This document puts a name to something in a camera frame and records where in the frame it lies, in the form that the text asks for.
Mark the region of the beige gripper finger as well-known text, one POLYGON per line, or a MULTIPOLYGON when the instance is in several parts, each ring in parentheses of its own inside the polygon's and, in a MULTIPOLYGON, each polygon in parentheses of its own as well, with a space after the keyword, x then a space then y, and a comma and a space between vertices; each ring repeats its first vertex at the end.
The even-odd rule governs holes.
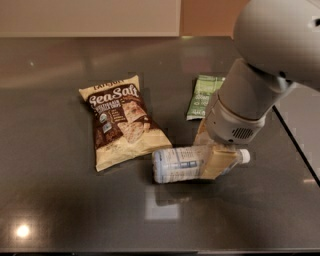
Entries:
POLYGON ((201 170, 201 179, 214 180, 224 170, 237 161, 235 149, 223 145, 214 145, 201 170))
POLYGON ((214 143, 215 141, 208 134, 205 120, 202 119, 199 124, 197 134, 195 136, 193 144, 194 145, 213 145, 214 143))

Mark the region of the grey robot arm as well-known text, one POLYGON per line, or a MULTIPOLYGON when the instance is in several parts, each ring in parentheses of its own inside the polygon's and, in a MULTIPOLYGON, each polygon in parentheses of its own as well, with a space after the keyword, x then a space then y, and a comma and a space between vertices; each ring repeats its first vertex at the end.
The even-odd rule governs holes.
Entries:
POLYGON ((205 110, 208 135, 223 144, 248 144, 266 115, 301 84, 320 88, 320 0, 250 0, 233 42, 240 54, 205 110))

